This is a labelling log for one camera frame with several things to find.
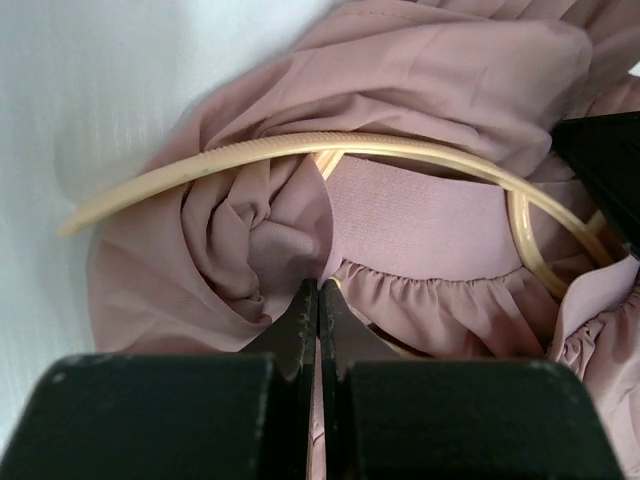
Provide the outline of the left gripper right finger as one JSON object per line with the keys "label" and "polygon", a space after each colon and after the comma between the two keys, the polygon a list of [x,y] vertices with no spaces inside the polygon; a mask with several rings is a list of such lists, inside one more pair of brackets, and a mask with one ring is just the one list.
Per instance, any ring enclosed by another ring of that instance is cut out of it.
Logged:
{"label": "left gripper right finger", "polygon": [[586,389],[542,360],[407,359],[349,309],[318,300],[331,479],[619,479]]}

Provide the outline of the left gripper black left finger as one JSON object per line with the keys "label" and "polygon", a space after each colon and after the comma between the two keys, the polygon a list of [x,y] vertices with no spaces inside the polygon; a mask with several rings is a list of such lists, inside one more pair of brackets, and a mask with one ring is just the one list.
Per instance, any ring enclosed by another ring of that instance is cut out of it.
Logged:
{"label": "left gripper black left finger", "polygon": [[227,354],[68,356],[41,376],[5,479],[305,479],[319,292]]}

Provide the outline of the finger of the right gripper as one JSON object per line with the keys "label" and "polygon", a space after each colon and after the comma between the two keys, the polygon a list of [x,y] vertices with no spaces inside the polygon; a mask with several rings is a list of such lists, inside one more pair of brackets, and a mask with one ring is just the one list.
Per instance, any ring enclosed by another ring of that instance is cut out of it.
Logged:
{"label": "finger of the right gripper", "polygon": [[623,247],[639,257],[639,114],[565,120],[552,150],[573,170]]}

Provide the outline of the beige wooden hanger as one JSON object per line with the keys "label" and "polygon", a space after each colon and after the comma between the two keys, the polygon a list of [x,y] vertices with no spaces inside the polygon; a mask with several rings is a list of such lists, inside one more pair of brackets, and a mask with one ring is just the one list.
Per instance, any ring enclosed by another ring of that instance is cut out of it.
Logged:
{"label": "beige wooden hanger", "polygon": [[89,274],[103,352],[235,349],[308,278],[410,357],[571,363],[611,342],[637,272],[582,197],[433,143],[299,133],[152,170],[60,231],[107,221]]}

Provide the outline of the dusty pink pleated skirt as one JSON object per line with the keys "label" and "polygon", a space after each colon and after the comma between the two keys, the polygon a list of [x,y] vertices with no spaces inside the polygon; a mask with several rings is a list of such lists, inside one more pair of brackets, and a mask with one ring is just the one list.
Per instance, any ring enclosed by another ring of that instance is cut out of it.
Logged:
{"label": "dusty pink pleated skirt", "polygon": [[[208,97],[149,163],[309,131],[425,138],[495,163],[582,220],[595,211],[551,152],[567,118],[636,110],[635,1],[357,1],[288,55]],[[403,159],[264,161],[113,216],[88,272],[96,348],[242,349],[300,283],[335,279],[396,347],[440,359],[543,357],[589,390],[625,475],[639,475],[639,264],[594,269],[532,215],[555,298],[522,264],[503,191]]]}

